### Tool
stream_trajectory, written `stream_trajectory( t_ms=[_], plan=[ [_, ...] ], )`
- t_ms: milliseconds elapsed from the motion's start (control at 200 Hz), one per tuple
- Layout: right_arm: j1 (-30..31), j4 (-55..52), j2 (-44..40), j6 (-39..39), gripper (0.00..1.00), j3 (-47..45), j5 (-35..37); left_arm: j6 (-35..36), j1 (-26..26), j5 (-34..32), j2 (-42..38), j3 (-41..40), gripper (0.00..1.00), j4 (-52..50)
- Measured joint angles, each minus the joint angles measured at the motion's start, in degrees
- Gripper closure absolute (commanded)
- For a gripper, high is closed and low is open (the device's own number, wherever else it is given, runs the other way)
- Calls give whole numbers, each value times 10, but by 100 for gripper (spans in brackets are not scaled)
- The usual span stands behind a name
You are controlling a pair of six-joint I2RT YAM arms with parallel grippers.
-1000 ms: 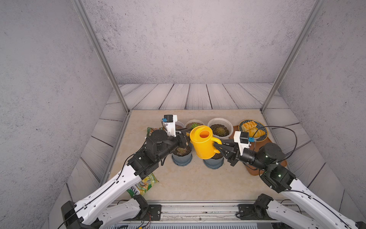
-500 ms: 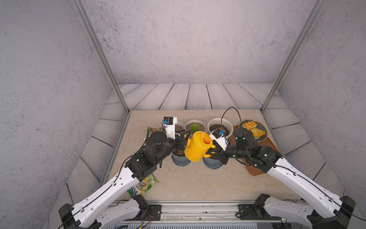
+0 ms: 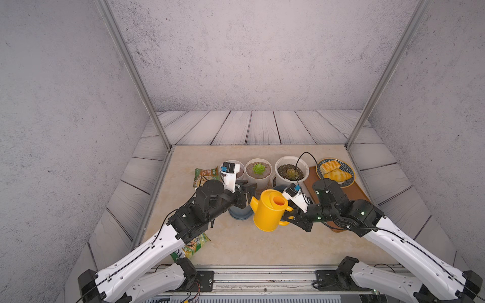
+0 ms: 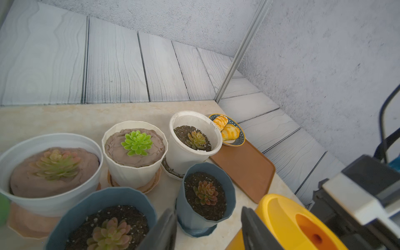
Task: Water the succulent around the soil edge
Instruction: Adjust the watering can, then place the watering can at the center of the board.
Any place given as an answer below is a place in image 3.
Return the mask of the small white pot pink-green succulent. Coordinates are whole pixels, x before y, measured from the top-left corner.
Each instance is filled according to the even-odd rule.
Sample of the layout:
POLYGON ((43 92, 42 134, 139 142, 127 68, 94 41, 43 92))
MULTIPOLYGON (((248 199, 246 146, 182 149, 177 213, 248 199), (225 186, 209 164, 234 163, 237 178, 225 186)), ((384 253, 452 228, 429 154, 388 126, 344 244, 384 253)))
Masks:
POLYGON ((242 162, 238 160, 226 160, 221 165, 221 172, 229 173, 233 171, 236 173, 236 180, 240 181, 244 179, 245 167, 242 162))

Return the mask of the white pot bright green succulent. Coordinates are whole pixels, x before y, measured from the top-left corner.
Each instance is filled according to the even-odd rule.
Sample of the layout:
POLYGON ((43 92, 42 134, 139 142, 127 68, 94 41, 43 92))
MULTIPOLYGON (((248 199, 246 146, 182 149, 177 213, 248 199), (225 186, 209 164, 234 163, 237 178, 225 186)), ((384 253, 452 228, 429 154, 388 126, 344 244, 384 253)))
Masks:
POLYGON ((269 188, 270 177, 273 173, 270 162, 265 159, 251 159, 245 165, 245 173, 249 185, 256 185, 257 191, 269 188))

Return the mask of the yellow watering can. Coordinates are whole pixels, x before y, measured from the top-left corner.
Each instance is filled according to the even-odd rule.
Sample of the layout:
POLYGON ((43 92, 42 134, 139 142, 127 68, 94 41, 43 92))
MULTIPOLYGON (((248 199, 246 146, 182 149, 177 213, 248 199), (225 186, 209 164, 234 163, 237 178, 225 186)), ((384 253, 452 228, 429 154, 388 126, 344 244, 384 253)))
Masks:
POLYGON ((293 211, 283 194, 274 189, 263 191, 260 199, 252 197, 250 207, 254 212, 255 225, 264 232, 273 232, 278 226, 289 225, 282 217, 285 212, 293 211))

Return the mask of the blue pot red succulent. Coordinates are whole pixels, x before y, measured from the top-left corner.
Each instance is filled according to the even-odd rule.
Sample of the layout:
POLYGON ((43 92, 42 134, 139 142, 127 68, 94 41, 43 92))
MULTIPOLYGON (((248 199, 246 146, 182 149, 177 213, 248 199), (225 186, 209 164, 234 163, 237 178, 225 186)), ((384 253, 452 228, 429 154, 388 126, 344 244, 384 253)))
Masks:
POLYGON ((280 185, 280 186, 276 186, 276 187, 274 187, 274 190, 276 190, 276 191, 279 191, 279 192, 283 193, 283 192, 285 191, 285 189, 286 189, 286 188, 287 188, 287 186, 286 186, 286 185, 280 185))

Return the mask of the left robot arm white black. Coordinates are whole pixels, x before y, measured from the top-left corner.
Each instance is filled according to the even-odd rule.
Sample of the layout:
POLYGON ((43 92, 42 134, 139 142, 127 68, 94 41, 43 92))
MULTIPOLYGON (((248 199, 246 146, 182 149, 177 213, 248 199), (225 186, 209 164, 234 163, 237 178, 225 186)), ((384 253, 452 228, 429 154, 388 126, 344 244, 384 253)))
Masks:
POLYGON ((231 207, 247 206, 256 188, 237 183, 231 191, 221 181, 206 181, 168 214, 149 240, 103 270, 83 272, 78 277, 79 302, 143 302, 165 291, 192 288, 197 270, 187 258, 160 272, 148 271, 207 231, 231 207))

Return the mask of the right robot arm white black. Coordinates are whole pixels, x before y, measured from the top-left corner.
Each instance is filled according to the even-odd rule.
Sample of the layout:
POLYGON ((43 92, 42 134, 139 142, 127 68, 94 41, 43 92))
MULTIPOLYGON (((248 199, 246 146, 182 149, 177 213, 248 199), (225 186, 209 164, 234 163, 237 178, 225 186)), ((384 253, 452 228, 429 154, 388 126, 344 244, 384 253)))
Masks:
POLYGON ((433 255, 401 231, 379 208, 365 199, 350 200, 341 186, 330 179, 313 184, 317 202, 301 188, 291 184, 282 192, 295 207, 282 217, 310 232, 315 222, 333 222, 335 229, 349 231, 387 252, 411 276, 373 268, 356 258, 346 257, 336 273, 341 285, 353 282, 402 302, 473 302, 478 298, 483 279, 472 270, 461 271, 433 255))

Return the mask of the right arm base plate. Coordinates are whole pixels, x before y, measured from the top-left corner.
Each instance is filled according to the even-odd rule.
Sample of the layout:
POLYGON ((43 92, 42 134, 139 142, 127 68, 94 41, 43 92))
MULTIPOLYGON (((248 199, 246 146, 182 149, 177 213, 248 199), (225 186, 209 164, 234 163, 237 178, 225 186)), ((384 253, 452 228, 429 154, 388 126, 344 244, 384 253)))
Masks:
POLYGON ((342 292, 370 292, 370 289, 359 287, 349 274, 340 273, 336 270, 317 270, 316 278, 312 287, 318 291, 342 291, 342 292))

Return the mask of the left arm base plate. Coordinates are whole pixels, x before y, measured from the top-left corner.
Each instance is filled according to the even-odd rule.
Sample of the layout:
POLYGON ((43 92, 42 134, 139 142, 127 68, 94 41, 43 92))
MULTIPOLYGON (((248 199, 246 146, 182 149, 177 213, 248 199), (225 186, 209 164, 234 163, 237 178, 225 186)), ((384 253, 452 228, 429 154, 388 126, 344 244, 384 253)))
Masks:
POLYGON ((180 291, 192 294, 212 292, 214 276, 214 271, 198 271, 194 281, 187 282, 185 286, 181 287, 180 291))

